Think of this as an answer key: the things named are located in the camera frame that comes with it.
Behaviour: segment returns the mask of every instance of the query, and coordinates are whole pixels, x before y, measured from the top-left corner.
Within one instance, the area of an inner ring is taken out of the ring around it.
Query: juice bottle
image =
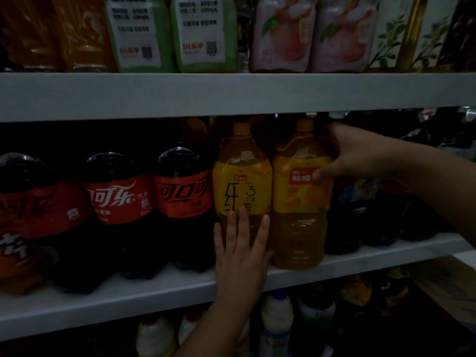
[[[314,121],[301,119],[288,143],[277,147],[273,160],[273,215],[269,245],[271,262],[283,269],[306,269],[324,258],[327,211],[333,181],[313,182],[312,173],[332,159],[316,140]]]
[[[218,153],[212,176],[215,210],[222,231],[226,231],[228,212],[237,212],[239,207],[245,206],[253,243],[261,217],[271,210],[273,172],[250,130],[250,123],[233,124],[233,134]]]

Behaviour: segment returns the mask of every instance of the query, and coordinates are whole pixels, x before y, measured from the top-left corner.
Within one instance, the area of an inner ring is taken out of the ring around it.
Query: plastic bottle
[[[129,157],[108,152],[87,159],[84,180],[99,221],[120,245],[122,276],[155,276],[169,251],[159,230],[152,174]]]
[[[175,73],[170,0],[104,0],[122,73]]]
[[[114,72],[102,0],[51,0],[56,9],[61,54],[68,71]]]
[[[204,313],[202,306],[187,307],[182,318],[182,324],[178,329],[178,344],[181,346],[187,337],[193,332],[195,327],[199,324],[200,319]]]
[[[306,71],[318,0],[258,0],[250,70]]]
[[[116,248],[86,192],[68,171],[29,155],[0,157],[0,198],[19,232],[49,246],[48,276],[64,292],[91,293],[117,269]]]
[[[261,306],[264,330],[259,336],[259,357],[288,357],[294,313],[283,289],[271,291]]]
[[[167,217],[161,226],[172,243],[172,260],[180,269],[199,273],[215,261],[210,152],[204,123],[179,120],[179,142],[162,152],[154,171],[158,209]]]
[[[182,73],[234,73],[238,64],[234,0],[172,0],[172,27]]]
[[[162,314],[142,317],[136,340],[139,357],[171,357],[176,348],[174,327],[167,318]]]
[[[252,244],[261,218],[271,209],[273,171],[250,128],[250,123],[233,123],[233,134],[213,166],[213,192],[222,231],[226,231],[228,212],[246,207]]]
[[[296,131],[277,146],[273,160],[273,215],[269,245],[272,264],[283,269],[306,269],[324,258],[327,211],[333,181],[314,182],[312,173],[332,159],[317,141],[313,119],[300,119]]]

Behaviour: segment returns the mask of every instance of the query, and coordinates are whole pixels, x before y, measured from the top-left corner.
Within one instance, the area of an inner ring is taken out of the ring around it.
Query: hand
[[[273,251],[266,251],[269,233],[269,216],[263,216],[253,247],[249,246],[249,221],[245,207],[239,209],[237,234],[236,214],[230,211],[223,246],[220,223],[215,223],[214,239],[217,279],[217,302],[237,308],[249,315],[268,275]]]
[[[381,179],[396,177],[396,170],[413,143],[384,137],[341,123],[327,127],[340,149],[339,157],[314,171],[314,180],[343,175]]]

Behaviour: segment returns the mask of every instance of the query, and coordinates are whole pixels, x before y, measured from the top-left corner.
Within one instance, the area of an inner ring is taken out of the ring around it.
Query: shelf
[[[476,105],[476,73],[3,73],[0,89],[0,122]]]
[[[473,248],[459,235],[439,234],[423,242],[397,241],[382,248],[363,246],[342,256],[326,255],[314,269],[271,268],[265,290],[285,288],[369,270],[431,259]],[[0,296],[0,340],[78,327],[212,301],[215,274],[179,271],[167,265],[150,281],[113,276],[89,296],[63,295],[45,288],[29,296]]]

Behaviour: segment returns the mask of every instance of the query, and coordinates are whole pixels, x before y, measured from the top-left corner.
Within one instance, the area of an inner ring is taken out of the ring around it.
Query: pink bottle
[[[306,71],[317,1],[258,0],[250,71]]]
[[[320,0],[310,69],[361,72],[368,63],[378,0]]]

